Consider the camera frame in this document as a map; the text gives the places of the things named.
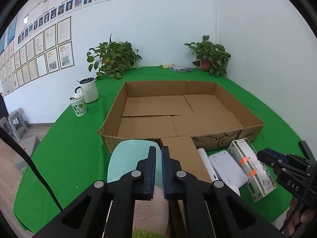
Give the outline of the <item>person's right hand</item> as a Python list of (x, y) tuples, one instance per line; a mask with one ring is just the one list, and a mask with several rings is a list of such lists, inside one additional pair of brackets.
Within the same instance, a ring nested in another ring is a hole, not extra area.
[(296, 209), (297, 204), (298, 204), (297, 198), (292, 197), (290, 201), (290, 208), (286, 213), (286, 219), (284, 220), (284, 223), (283, 223), (285, 225), (286, 222), (288, 221), (288, 224), (283, 229), (283, 233), (286, 237), (290, 237), (291, 235), (294, 234), (296, 230), (296, 225), (298, 225), (299, 223), (310, 222), (316, 213), (315, 209), (308, 209), (304, 213), (301, 213), (300, 210), (297, 209), (295, 213), (292, 215), (293, 211)]

